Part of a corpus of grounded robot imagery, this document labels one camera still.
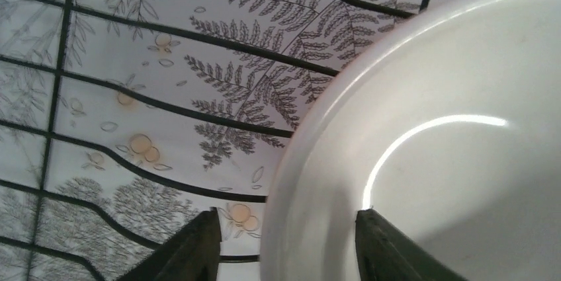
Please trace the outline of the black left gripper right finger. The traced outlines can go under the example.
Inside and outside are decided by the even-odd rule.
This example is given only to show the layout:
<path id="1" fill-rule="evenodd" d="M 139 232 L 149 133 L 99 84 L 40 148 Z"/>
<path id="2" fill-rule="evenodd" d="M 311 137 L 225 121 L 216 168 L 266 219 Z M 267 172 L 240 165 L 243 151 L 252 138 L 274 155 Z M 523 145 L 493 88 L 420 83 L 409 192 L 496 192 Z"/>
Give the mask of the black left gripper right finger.
<path id="1" fill-rule="evenodd" d="M 361 280 L 466 280 L 373 209 L 357 212 L 355 248 Z"/>

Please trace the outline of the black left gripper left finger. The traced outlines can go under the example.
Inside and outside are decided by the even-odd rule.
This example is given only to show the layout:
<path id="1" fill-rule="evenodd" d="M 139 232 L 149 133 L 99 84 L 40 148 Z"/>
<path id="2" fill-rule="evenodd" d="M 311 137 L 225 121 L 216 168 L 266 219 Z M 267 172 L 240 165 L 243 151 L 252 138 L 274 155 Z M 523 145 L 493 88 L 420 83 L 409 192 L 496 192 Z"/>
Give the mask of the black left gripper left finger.
<path id="1" fill-rule="evenodd" d="M 118 281 L 215 281 L 222 231 L 216 208 L 199 213 Z"/>

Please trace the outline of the white ribbed bowl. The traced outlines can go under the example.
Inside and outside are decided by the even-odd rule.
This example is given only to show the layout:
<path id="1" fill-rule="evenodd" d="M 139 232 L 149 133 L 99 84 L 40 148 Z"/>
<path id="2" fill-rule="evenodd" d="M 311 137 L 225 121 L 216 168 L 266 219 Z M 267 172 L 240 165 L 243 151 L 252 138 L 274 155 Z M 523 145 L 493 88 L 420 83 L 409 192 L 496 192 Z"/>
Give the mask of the white ribbed bowl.
<path id="1" fill-rule="evenodd" d="M 373 209 L 466 280 L 560 279 L 560 0 L 454 0 L 384 35 L 292 136 L 262 280 L 361 280 Z"/>

